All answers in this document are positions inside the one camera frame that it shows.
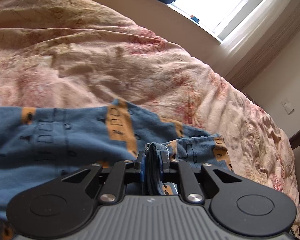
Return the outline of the blue orange patterned pants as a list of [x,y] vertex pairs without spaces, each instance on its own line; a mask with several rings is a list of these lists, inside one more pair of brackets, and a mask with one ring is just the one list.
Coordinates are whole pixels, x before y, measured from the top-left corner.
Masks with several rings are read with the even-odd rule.
[[150,150],[199,168],[232,165],[223,138],[123,100],[96,108],[0,107],[0,239],[12,239],[6,206],[18,193],[99,163]]

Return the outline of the small blue red box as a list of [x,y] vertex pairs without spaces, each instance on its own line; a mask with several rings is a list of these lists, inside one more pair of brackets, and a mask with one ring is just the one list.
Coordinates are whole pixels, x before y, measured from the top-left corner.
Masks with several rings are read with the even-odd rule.
[[191,15],[190,18],[194,21],[194,22],[199,22],[199,19],[196,18],[196,16]]

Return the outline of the beige curtain right of window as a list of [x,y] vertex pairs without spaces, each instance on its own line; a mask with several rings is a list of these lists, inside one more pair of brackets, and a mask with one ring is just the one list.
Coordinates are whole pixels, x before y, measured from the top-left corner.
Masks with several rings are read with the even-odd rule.
[[300,30],[300,0],[290,0],[270,28],[225,76],[242,90],[281,53]]

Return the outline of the pink floral bed quilt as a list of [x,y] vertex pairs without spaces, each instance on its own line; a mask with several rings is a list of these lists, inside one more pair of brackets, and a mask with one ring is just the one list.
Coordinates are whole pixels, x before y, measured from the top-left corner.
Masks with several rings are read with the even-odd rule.
[[145,152],[16,194],[12,239],[299,239],[289,140],[270,115],[192,57],[91,0],[0,0],[0,107],[96,108],[115,100],[223,138],[232,170]]

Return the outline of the white framed window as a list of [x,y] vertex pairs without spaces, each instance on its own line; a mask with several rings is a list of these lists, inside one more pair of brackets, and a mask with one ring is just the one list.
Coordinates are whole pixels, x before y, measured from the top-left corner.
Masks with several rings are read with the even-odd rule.
[[176,0],[168,6],[195,22],[219,40],[224,40],[264,0]]

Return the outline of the white wall switch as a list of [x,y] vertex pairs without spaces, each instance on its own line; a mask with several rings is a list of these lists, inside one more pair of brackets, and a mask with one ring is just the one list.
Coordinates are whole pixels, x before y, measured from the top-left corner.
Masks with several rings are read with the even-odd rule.
[[292,106],[290,101],[288,101],[287,99],[281,101],[281,104],[284,107],[284,109],[288,115],[290,115],[291,113],[294,112],[294,107]]

